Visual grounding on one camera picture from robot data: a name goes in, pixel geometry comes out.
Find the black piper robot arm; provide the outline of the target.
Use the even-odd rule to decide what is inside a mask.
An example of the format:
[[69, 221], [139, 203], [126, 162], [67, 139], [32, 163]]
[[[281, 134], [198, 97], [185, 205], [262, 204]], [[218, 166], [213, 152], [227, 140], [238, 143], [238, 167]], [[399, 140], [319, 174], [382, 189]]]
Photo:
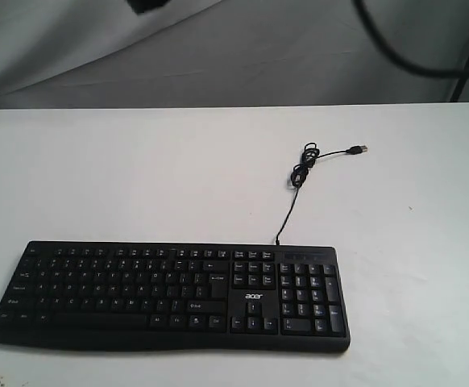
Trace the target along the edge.
[[169, 0], [127, 0], [127, 4], [137, 15], [160, 9], [168, 3]]

